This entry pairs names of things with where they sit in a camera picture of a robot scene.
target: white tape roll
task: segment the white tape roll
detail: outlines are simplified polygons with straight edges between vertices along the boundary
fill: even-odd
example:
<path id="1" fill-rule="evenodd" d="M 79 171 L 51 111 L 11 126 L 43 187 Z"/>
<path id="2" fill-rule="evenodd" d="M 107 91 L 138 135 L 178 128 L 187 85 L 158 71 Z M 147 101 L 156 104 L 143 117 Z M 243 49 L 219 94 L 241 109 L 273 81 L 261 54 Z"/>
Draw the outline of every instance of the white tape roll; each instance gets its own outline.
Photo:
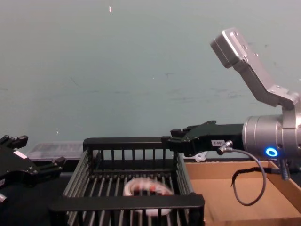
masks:
<path id="1" fill-rule="evenodd" d="M 166 187 L 164 184 L 154 181 L 149 178 L 134 178 L 127 182 L 127 184 L 124 187 L 123 195 L 130 196 L 134 195 L 134 191 L 150 191 L 150 192 L 156 192 L 161 195 L 173 195 L 174 193 Z M 161 214 L 166 215 L 171 211 L 171 209 L 162 209 Z M 158 216 L 158 209 L 149 209 L 146 210 L 147 216 Z"/>

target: metal rod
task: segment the metal rod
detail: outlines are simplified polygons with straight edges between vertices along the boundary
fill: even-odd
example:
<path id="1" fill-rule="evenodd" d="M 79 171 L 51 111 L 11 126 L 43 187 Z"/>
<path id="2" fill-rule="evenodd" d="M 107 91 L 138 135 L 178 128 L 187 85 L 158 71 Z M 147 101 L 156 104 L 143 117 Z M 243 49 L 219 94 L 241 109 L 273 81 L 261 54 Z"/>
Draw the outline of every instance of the metal rod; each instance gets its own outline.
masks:
<path id="1" fill-rule="evenodd" d="M 75 170 L 74 170 L 74 172 L 73 172 L 73 174 L 72 174 L 72 176 L 71 176 L 71 178 L 70 178 L 70 181 L 69 181 L 69 183 L 67 184 L 67 186 L 66 186 L 66 188 L 65 188 L 65 190 L 64 190 L 64 192 L 63 192 L 63 195 L 65 195 L 65 196 L 68 195 L 68 193 L 69 193 L 69 191 L 70 191 L 70 188 L 71 188 L 71 187 L 73 186 L 73 184 L 74 184 L 75 178 L 78 177 L 78 172 L 79 172 L 79 170 L 81 170 L 82 168 L 84 168 L 84 165 L 85 165 L 85 164 L 83 164 L 84 161 L 87 162 L 87 151 L 85 151 L 85 152 L 83 153 L 83 157 L 79 160 L 78 165 L 77 165 L 77 167 L 75 168 Z"/>
<path id="2" fill-rule="evenodd" d="M 180 176 L 179 176 L 179 172 L 177 171 L 177 181 L 178 181 L 178 184 L 179 184 L 179 189 L 180 189 L 180 193 L 181 194 L 185 194 L 183 188 L 180 186 L 182 182 Z M 187 210 L 184 210 L 184 213 L 185 213 L 185 218 L 186 218 L 186 221 L 188 222 L 188 211 Z"/>
<path id="3" fill-rule="evenodd" d="M 158 182 L 158 177 L 157 176 L 155 176 L 155 182 Z M 157 221 L 158 221 L 159 225 L 161 225 L 161 220 L 162 220 L 162 210 L 158 209 L 158 218 L 157 218 Z"/>
<path id="4" fill-rule="evenodd" d="M 93 185 L 92 185 L 89 197 L 92 197 L 96 183 L 97 183 L 97 177 L 95 177 L 95 179 L 94 179 L 94 182 L 93 182 Z M 83 219 L 84 220 L 85 220 L 86 214 L 87 214 L 87 212 L 85 211 L 84 214 L 83 214 Z"/>
<path id="5" fill-rule="evenodd" d="M 82 179 L 82 183 L 75 190 L 74 197 L 80 197 L 82 193 L 86 192 L 89 180 L 90 180 L 90 178 L 83 178 Z M 77 212 L 72 212 L 70 214 L 70 216 L 69 216 L 69 222 L 70 222 L 71 226 L 74 224 L 77 214 L 78 214 Z"/>
<path id="6" fill-rule="evenodd" d="M 133 225 L 133 218 L 134 218 L 134 216 L 133 216 L 133 210 L 130 210 L 130 226 Z"/>
<path id="7" fill-rule="evenodd" d="M 78 184 L 88 174 L 88 169 L 89 166 L 87 165 L 81 172 L 78 173 L 78 176 L 74 181 L 74 186 L 70 189 L 67 197 L 72 197 L 75 194 L 75 190 L 78 189 Z"/>
<path id="8" fill-rule="evenodd" d="M 112 177 L 110 177 L 109 185 L 108 185 L 108 189 L 107 189 L 107 193 L 105 194 L 105 196 L 109 196 L 109 194 L 110 194 L 110 189 L 111 189 L 111 185 L 112 185 Z M 101 213 L 101 215 L 100 215 L 100 220 L 99 220 L 99 225 L 100 225 L 100 226 L 103 225 L 104 214 L 105 214 L 105 211 L 102 211 L 102 213 Z"/>
<path id="9" fill-rule="evenodd" d="M 124 185 L 123 187 L 126 185 L 127 183 L 127 178 L 124 178 Z M 124 214 L 124 211 L 120 211 L 120 214 L 119 214 L 119 221 L 118 221 L 118 226 L 122 226 L 122 221 L 123 221 L 123 214 Z"/>
<path id="10" fill-rule="evenodd" d="M 117 181 L 116 181 L 116 186 L 115 186 L 115 192 L 114 192 L 114 196 L 117 196 L 118 194 L 118 187 L 119 187 L 119 182 L 120 182 L 120 177 L 117 178 Z M 111 222 L 111 219 L 109 221 L 109 225 L 115 225 L 115 222 Z"/>
<path id="11" fill-rule="evenodd" d="M 171 179 L 171 176 L 169 177 L 169 183 L 170 183 L 170 189 L 171 189 L 171 191 L 174 193 L 174 186 L 173 186 L 173 181 L 172 181 L 172 179 Z M 177 218 L 177 225 L 179 225 L 179 226 L 181 226 L 181 222 L 180 222 L 180 218 L 179 218 L 179 212 L 178 212 L 178 210 L 172 210 L 172 212 L 175 214 L 175 212 L 176 212 L 176 218 Z"/>
<path id="12" fill-rule="evenodd" d="M 162 184 L 166 185 L 165 183 L 165 177 L 162 177 Z M 171 225 L 171 220 L 170 220 L 170 214 L 167 214 L 167 226 Z"/>
<path id="13" fill-rule="evenodd" d="M 142 189 L 140 189 L 139 195 L 142 196 Z M 139 226 L 142 226 L 143 213 L 139 214 Z"/>
<path id="14" fill-rule="evenodd" d="M 177 175 L 178 175 L 179 179 L 181 180 L 181 185 L 182 185 L 182 188 L 183 188 L 183 191 L 184 191 L 183 194 L 189 194 L 189 189 L 188 189 L 186 183 L 183 180 L 183 174 L 181 173 L 180 166 L 178 164 L 177 164 L 177 166 L 178 166 L 178 170 L 176 172 L 177 172 Z"/>
<path id="15" fill-rule="evenodd" d="M 99 197 L 102 193 L 102 189 L 103 189 L 103 184 L 104 184 L 104 177 L 102 178 L 102 181 L 101 181 L 101 184 L 100 184 L 100 188 L 99 188 L 99 191 L 98 191 L 98 194 L 97 196 Z M 90 223 L 89 223 L 89 226 L 92 226 L 93 225 L 93 221 L 94 221 L 94 218 L 95 218 L 95 211 L 92 213 L 92 216 L 91 216 L 91 219 L 90 219 Z"/>
<path id="16" fill-rule="evenodd" d="M 192 193 L 193 188 L 192 188 L 191 181 L 189 180 L 190 177 L 188 175 L 183 156 L 180 155 L 179 153 L 178 153 L 178 162 L 179 162 L 179 165 L 181 166 L 181 172 L 183 173 L 184 178 L 186 180 L 186 185 L 188 186 L 188 191 L 189 191 L 189 193 Z"/>
<path id="17" fill-rule="evenodd" d="M 151 195 L 151 192 L 149 191 L 149 189 L 147 190 L 147 195 Z M 150 216 L 147 216 L 147 223 L 148 223 L 148 226 L 151 226 L 151 217 Z"/>
<path id="18" fill-rule="evenodd" d="M 119 174 L 143 174 L 143 173 L 170 173 L 171 170 L 170 169 L 124 169 L 124 170 L 120 170 L 118 171 Z M 106 173 L 108 174 L 112 174 L 112 175 L 116 175 L 116 170 L 94 170 L 95 174 L 103 174 Z"/>

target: cardboard box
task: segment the cardboard box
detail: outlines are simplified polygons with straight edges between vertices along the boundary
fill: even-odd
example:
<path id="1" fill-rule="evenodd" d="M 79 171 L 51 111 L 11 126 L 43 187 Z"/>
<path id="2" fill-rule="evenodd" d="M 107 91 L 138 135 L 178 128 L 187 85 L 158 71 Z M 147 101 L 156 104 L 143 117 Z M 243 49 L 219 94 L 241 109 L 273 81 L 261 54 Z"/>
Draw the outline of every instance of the cardboard box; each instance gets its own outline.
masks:
<path id="1" fill-rule="evenodd" d="M 276 167 L 262 161 L 263 167 Z M 268 174 L 263 197 L 253 206 L 241 205 L 234 196 L 231 178 L 236 170 L 256 167 L 255 162 L 186 163 L 192 187 L 205 199 L 206 226 L 301 226 L 301 188 L 291 179 Z M 240 174 L 236 181 L 243 202 L 251 202 L 262 188 L 262 174 Z"/>

